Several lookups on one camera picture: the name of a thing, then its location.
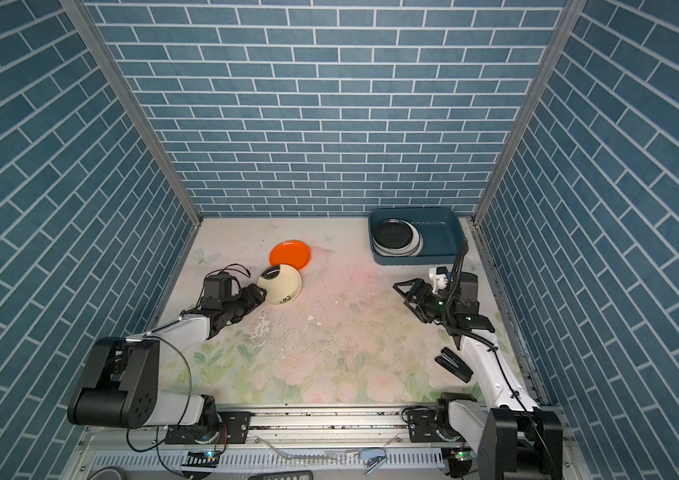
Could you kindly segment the black round plate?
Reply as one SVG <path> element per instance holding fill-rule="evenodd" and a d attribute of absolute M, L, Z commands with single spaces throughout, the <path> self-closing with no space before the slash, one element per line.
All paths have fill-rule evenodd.
<path fill-rule="evenodd" d="M 375 245 L 393 252 L 411 248 L 415 240 L 415 231 L 409 223 L 399 219 L 386 219 L 373 228 Z"/>

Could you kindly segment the cream plate green edge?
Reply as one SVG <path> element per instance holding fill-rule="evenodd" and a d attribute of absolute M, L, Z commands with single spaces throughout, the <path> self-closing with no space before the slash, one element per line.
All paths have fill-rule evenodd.
<path fill-rule="evenodd" d="M 302 291 L 303 279 L 293 266 L 279 264 L 266 269 L 259 277 L 257 286 L 265 290 L 267 304 L 279 306 L 298 297 Z"/>

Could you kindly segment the white plate clover emblem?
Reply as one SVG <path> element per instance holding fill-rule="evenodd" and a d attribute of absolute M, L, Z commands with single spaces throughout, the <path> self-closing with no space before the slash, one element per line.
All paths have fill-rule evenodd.
<path fill-rule="evenodd" d="M 415 231 L 415 240 L 413 240 L 413 244 L 411 244 L 411 248 L 405 251 L 399 251 L 399 252 L 393 252 L 393 251 L 387 251 L 377 245 L 375 245 L 375 242 L 373 242 L 373 248 L 375 248 L 375 252 L 381 256 L 385 257 L 415 257 L 418 256 L 421 253 L 421 250 L 423 250 L 423 236 L 419 234 L 419 230 L 413 226 L 413 224 L 409 223 L 411 227 L 413 227 L 413 231 Z"/>

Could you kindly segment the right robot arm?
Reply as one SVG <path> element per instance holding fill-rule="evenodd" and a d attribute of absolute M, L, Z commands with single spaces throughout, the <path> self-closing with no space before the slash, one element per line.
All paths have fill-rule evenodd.
<path fill-rule="evenodd" d="M 464 241 L 453 267 L 393 286 L 419 321 L 443 328 L 455 341 L 435 362 L 463 382 L 477 381 L 483 394 L 483 407 L 469 395 L 443 394 L 435 429 L 449 441 L 467 442 L 481 479 L 561 479 L 561 420 L 541 409 L 513 375 L 495 327 L 479 314 L 477 276 L 463 271 L 468 251 Z"/>

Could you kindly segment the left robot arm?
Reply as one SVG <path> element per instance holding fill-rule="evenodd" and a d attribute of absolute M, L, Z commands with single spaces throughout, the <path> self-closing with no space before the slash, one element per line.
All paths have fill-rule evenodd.
<path fill-rule="evenodd" d="M 223 421 L 215 399 L 193 392 L 189 379 L 183 393 L 160 387 L 160 371 L 183 351 L 241 322 L 264 303 L 266 290 L 255 283 L 242 264 L 230 264 L 207 274 L 196 304 L 161 327 L 129 337 L 105 337 L 94 344 L 80 376 L 67 418 L 71 424 L 123 428 L 172 426 L 197 444 L 220 439 Z"/>

